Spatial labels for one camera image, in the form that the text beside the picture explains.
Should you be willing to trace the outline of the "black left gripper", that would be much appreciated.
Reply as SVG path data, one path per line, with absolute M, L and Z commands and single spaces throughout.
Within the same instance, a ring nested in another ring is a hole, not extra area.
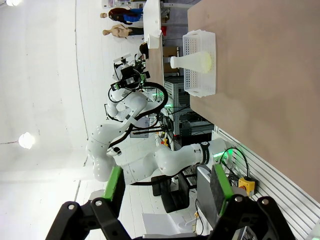
M 139 73 L 131 65 L 121 69 L 120 72 L 122 74 L 121 80 L 110 85 L 113 91 L 123 88 L 136 88 L 140 81 L 145 82 L 151 77 L 149 71 Z

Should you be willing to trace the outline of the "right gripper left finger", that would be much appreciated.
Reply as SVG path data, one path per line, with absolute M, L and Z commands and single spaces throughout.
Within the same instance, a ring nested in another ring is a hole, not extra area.
M 84 240 L 91 230 L 100 229 L 107 240 L 129 240 L 129 234 L 118 220 L 125 187 L 123 169 L 113 167 L 101 197 L 84 205 L 75 201 L 61 205 L 46 239 Z

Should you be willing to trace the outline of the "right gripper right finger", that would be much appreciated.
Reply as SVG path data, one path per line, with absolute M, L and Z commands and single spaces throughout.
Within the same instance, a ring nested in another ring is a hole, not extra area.
M 209 240 L 231 240 L 235 232 L 244 227 L 250 228 L 257 240 L 295 239 L 276 201 L 270 196 L 254 201 L 234 193 L 220 164 L 212 166 L 210 189 L 218 221 Z

